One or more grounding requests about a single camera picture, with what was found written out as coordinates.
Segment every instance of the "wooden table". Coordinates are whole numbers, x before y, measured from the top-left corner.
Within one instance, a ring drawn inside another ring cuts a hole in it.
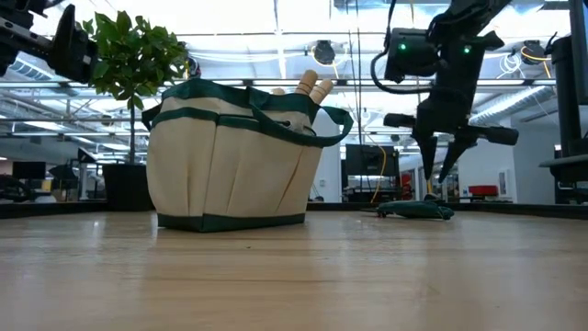
[[[148,213],[0,221],[0,330],[588,327],[588,222],[313,212],[222,234]]]

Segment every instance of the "canvas tote bag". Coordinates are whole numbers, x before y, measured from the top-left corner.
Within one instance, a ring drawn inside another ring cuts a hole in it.
[[[203,79],[165,91],[161,107],[143,112],[159,225],[217,232],[304,222],[322,148],[353,125],[345,110],[323,107],[344,128],[317,137],[319,109],[308,96]]]

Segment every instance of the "ceiling pipe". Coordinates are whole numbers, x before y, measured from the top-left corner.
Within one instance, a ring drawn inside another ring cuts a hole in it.
[[[498,122],[534,105],[540,105],[556,96],[551,86],[535,86],[496,97],[478,107],[469,119],[470,125]]]

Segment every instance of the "black plant pot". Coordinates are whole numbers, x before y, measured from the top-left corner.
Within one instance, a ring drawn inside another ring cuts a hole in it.
[[[108,209],[111,211],[152,211],[145,165],[103,165]]]

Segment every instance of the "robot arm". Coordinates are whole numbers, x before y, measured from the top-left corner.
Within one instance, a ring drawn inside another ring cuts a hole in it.
[[[388,114],[384,125],[409,127],[421,148],[424,173],[429,179],[433,171],[437,138],[435,132],[454,135],[439,181],[443,181],[458,158],[478,138],[492,143],[514,145],[518,132],[502,127],[468,125],[476,84],[486,51],[501,48],[504,43],[494,32],[478,34],[510,3],[510,0],[454,0],[449,9],[433,18],[428,29],[390,31],[390,20],[396,0],[392,0],[384,52],[371,64],[371,76],[380,89],[395,94],[429,93],[417,107],[416,117]],[[400,83],[406,75],[432,76],[427,88],[397,90],[379,83],[375,74],[376,61],[388,55],[384,78]]]
[[[75,7],[65,8],[53,40],[30,32],[33,15],[62,0],[0,1],[0,75],[18,56],[19,51],[36,56],[55,73],[80,83],[87,83],[97,60],[97,46],[82,30],[75,27]]]

